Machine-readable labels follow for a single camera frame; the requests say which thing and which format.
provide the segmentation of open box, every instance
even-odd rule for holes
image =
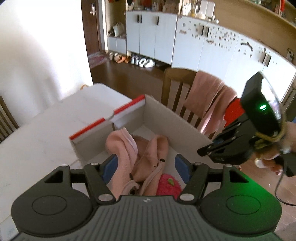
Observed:
[[[139,96],[114,110],[111,117],[101,118],[70,136],[70,141],[81,165],[84,166],[92,162],[103,163],[109,157],[105,150],[108,135],[123,127],[130,134],[142,136],[148,140],[152,139],[155,134],[168,137],[169,151],[163,173],[174,176],[182,188],[185,187],[185,184],[175,168],[175,157],[178,153],[191,163],[202,162],[210,168],[223,167],[222,164],[212,162],[209,157],[201,157],[197,154],[199,148],[211,143],[207,137],[148,95]]]

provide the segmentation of marble tabletop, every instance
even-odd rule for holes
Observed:
[[[37,115],[0,144],[0,240],[15,232],[10,217],[13,201],[60,164],[77,161],[69,136],[99,118],[110,117],[129,101],[95,84]]]

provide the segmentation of doormat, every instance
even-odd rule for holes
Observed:
[[[96,52],[87,56],[89,60],[89,68],[92,69],[102,63],[105,63],[108,59],[101,52]]]

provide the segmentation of red fuzzy ball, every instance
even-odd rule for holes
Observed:
[[[174,185],[170,184],[171,178],[173,180]],[[176,179],[169,174],[162,174],[158,183],[158,188],[156,191],[156,196],[166,196],[173,195],[175,199],[178,198],[182,189],[180,184],[176,181]]]

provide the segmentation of chair backrest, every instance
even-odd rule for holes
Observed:
[[[9,112],[2,96],[0,96],[0,143],[17,128],[19,128],[18,124]]]
[[[194,78],[196,76],[196,71],[192,71],[192,70],[188,70],[188,69],[178,69],[178,68],[168,68],[165,70],[164,73],[164,79],[163,79],[163,89],[162,89],[162,93],[161,93],[161,103],[165,106],[168,106],[168,101],[169,101],[169,95],[170,95],[170,87],[171,87],[171,81],[176,81],[179,82],[179,87],[178,87],[178,91],[176,93],[176,97],[174,100],[174,105],[172,108],[173,112],[176,112],[177,110],[177,106],[179,104],[180,101],[180,96],[181,96],[181,92],[182,92],[182,88],[184,84],[189,85],[189,89],[187,91],[186,94],[186,98],[189,94],[189,91],[191,89],[191,86],[193,84]],[[186,108],[184,106],[182,106],[181,112],[180,112],[180,117],[184,117]],[[193,112],[190,112],[188,118],[187,118],[187,122],[191,123],[192,118],[194,116]],[[200,123],[201,119],[198,118],[194,127],[196,128],[199,123]]]

